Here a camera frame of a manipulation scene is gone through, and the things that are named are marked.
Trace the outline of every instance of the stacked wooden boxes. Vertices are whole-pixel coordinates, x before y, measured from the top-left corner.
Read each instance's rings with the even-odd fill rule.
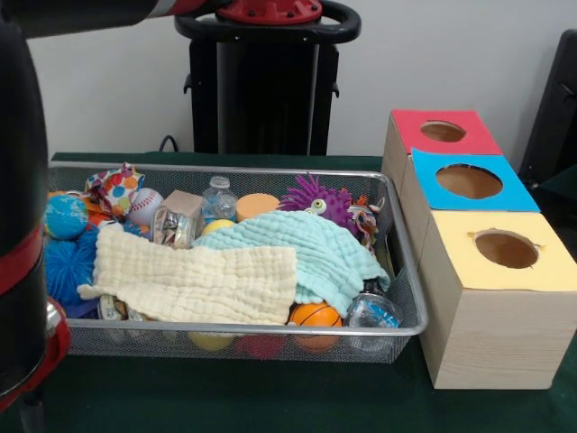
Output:
[[[474,112],[393,111],[393,179],[441,389],[551,386],[577,328],[577,264]]]

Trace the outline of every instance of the baseball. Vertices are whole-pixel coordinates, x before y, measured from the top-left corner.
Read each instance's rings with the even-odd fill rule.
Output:
[[[137,226],[150,226],[154,211],[162,201],[164,198],[154,189],[142,188],[130,207],[128,220]]]

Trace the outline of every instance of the basket rim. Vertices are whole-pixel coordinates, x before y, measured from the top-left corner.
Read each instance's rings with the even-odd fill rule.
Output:
[[[118,167],[113,162],[89,161],[50,161],[49,169],[94,169],[110,170]],[[326,336],[416,336],[421,334],[428,324],[425,297],[417,273],[417,265],[413,257],[408,238],[405,220],[400,210],[397,192],[389,177],[375,171],[355,170],[306,170],[306,169],[253,169],[244,167],[215,167],[196,165],[164,165],[138,164],[139,170],[171,170],[186,172],[213,172],[238,174],[313,174],[318,176],[362,177],[378,180],[385,185],[387,199],[391,206],[393,224],[396,227],[403,263],[407,268],[409,286],[415,302],[417,323],[413,327],[375,328],[375,327],[293,327],[286,325],[237,325],[213,323],[177,323],[177,322],[139,322],[139,321],[106,321],[98,319],[67,319],[70,328],[101,328],[101,329],[135,329],[156,331],[187,331],[212,332],[231,334],[264,334],[264,335],[326,335]]]

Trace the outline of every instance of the green table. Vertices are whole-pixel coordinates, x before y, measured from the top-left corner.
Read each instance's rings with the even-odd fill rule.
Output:
[[[131,161],[380,170],[371,157],[57,154]],[[416,338],[393,365],[69,356],[46,388],[47,432],[575,432],[577,339],[548,391],[435,391]],[[15,408],[0,431],[19,431]]]

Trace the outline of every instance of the blue globe ball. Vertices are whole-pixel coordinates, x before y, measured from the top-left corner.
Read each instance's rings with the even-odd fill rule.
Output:
[[[86,230],[88,209],[84,202],[74,196],[54,196],[44,210],[44,231],[54,239],[68,241]]]

